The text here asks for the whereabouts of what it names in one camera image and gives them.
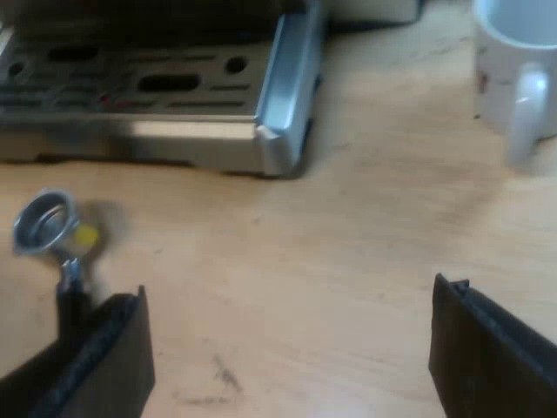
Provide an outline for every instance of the black object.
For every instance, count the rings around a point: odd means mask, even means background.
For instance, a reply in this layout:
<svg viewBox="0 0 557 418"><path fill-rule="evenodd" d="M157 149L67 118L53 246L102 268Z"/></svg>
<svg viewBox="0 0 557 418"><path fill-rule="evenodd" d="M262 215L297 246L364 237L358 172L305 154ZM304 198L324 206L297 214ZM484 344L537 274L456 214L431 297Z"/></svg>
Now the black object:
<svg viewBox="0 0 557 418"><path fill-rule="evenodd" d="M57 296L61 316L81 312L74 296ZM70 324L60 338L0 380L0 415L138 418L155 383L144 288L113 295L80 324L58 319Z"/></svg>
<svg viewBox="0 0 557 418"><path fill-rule="evenodd" d="M429 370L449 418L557 416L557 347L468 280L435 278Z"/></svg>

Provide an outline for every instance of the stainless steel tray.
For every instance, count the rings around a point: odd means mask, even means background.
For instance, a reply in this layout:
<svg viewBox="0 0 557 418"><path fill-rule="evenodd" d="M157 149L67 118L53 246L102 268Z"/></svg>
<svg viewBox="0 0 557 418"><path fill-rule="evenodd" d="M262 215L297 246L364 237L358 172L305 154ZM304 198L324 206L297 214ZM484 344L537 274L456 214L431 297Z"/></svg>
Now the stainless steel tray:
<svg viewBox="0 0 557 418"><path fill-rule="evenodd" d="M319 75L319 3L273 31L119 39L89 30L0 33L0 159L181 162L288 173Z"/></svg>

